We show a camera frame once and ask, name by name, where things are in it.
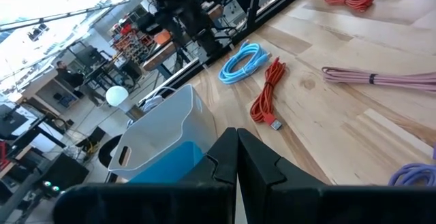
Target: black chair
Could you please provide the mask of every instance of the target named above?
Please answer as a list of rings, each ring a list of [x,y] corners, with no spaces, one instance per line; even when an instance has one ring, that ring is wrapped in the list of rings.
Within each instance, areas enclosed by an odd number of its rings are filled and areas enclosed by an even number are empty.
[[[98,160],[100,161],[100,163],[102,163],[102,165],[104,165],[104,167],[109,167],[109,163],[112,160],[110,152],[112,152],[112,150],[114,150],[114,148],[118,145],[121,136],[122,135],[115,136],[100,148],[98,152]]]

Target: red cable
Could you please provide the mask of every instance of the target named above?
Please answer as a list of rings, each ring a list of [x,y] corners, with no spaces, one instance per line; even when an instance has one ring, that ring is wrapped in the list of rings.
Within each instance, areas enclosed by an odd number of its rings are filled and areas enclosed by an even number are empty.
[[[280,128],[281,124],[273,115],[273,91],[274,87],[285,73],[285,66],[286,64],[280,63],[279,57],[277,57],[268,67],[265,71],[264,89],[254,101],[254,104],[250,109],[250,116],[255,122],[261,123],[262,121],[265,121],[274,129]]]
[[[380,84],[436,93],[436,72],[412,75],[372,74],[365,71],[323,67],[324,80],[329,82]]]
[[[371,6],[374,2],[374,0],[324,0],[324,1],[331,5],[345,4],[359,12],[366,11],[368,7]]]

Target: black robotic equipment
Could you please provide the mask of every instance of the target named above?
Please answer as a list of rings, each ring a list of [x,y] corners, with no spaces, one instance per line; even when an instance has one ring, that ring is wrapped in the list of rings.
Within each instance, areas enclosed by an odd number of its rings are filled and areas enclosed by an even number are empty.
[[[171,32],[178,48],[184,46],[183,32],[176,18],[186,29],[188,36],[197,41],[210,56],[222,45],[215,39],[212,32],[214,26],[208,14],[201,8],[199,0],[152,0],[157,9],[156,22]]]
[[[53,221],[235,223],[236,173],[248,224],[436,221],[434,188],[328,186],[235,128],[179,182],[77,186],[58,199]]]

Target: coiled blue cable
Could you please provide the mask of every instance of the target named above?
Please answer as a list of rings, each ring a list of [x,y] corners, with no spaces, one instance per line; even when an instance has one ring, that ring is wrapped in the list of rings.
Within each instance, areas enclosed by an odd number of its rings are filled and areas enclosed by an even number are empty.
[[[233,67],[244,57],[252,54],[253,56],[245,66],[232,72]],[[219,72],[218,78],[224,84],[234,84],[253,74],[258,67],[268,61],[268,53],[259,44],[249,44],[244,42],[239,51],[231,57]]]

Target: purple cable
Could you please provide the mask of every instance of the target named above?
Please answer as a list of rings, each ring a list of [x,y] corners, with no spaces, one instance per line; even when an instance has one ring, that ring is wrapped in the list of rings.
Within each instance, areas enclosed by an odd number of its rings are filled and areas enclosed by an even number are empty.
[[[410,163],[404,165],[389,180],[390,186],[409,186],[423,180],[426,186],[436,186],[436,165]]]

